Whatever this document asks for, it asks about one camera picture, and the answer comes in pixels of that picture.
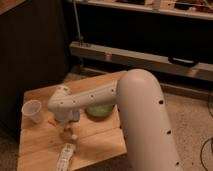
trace white cup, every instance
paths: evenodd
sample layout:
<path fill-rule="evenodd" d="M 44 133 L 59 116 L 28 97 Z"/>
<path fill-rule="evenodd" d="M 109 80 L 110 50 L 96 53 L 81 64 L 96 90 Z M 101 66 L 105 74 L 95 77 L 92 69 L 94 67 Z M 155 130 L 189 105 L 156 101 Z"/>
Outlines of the white cup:
<path fill-rule="evenodd" d="M 30 118 L 35 123 L 41 123 L 42 117 L 42 105 L 39 100 L 29 100 L 27 101 L 21 109 L 24 116 Z"/>

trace green ball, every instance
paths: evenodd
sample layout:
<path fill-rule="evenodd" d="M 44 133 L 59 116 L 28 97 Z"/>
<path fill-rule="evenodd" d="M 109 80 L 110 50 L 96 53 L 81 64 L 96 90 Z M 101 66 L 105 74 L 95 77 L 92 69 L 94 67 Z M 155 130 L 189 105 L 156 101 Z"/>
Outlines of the green ball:
<path fill-rule="evenodd" d="M 85 109 L 86 113 L 94 117 L 107 117 L 113 111 L 115 104 L 105 104 L 100 106 L 88 107 Z"/>

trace screw hole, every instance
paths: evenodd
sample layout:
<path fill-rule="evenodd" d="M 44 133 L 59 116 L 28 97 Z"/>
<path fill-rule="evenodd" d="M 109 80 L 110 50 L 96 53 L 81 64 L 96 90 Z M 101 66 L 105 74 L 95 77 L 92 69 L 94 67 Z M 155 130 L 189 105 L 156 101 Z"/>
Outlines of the screw hole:
<path fill-rule="evenodd" d="M 167 131 L 167 135 L 170 135 L 172 133 L 172 131 L 171 130 L 169 130 L 169 131 Z"/>
<path fill-rule="evenodd" d="M 159 104 L 163 104 L 163 100 L 160 100 L 158 103 L 159 103 Z"/>
<path fill-rule="evenodd" d="M 176 167 L 178 167 L 179 165 L 180 165 L 180 162 L 177 162 L 177 163 L 175 164 Z"/>

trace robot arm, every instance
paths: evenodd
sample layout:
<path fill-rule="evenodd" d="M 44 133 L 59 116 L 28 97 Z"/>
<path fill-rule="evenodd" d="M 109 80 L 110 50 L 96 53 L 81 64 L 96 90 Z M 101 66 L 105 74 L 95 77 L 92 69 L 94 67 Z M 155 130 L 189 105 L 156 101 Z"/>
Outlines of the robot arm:
<path fill-rule="evenodd" d="M 126 72 L 118 82 L 69 95 L 57 89 L 48 107 L 58 121 L 71 109 L 116 102 L 132 168 L 135 171 L 182 171 L 162 90 L 145 70 Z"/>

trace floor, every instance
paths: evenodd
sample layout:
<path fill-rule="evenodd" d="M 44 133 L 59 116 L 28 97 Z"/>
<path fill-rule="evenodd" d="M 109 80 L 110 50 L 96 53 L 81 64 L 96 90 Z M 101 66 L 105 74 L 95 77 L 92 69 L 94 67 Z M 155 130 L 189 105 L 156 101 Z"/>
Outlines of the floor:
<path fill-rule="evenodd" d="M 67 75 L 64 81 L 95 75 L 94 72 L 87 72 L 86 76 L 85 73 L 79 75 L 72 72 Z M 209 111 L 213 112 L 213 97 L 210 98 L 210 108 L 208 108 L 207 98 L 200 100 L 171 93 L 164 93 L 164 95 L 184 171 L 205 171 L 201 165 L 200 151 L 202 144 L 213 137 L 213 117 Z M 0 130 L 0 170 L 16 170 L 17 157 L 18 144 Z M 212 171 L 213 154 L 210 142 L 203 148 L 202 158 L 208 171 Z M 130 170 L 127 155 L 81 169 L 81 171 L 118 170 Z"/>

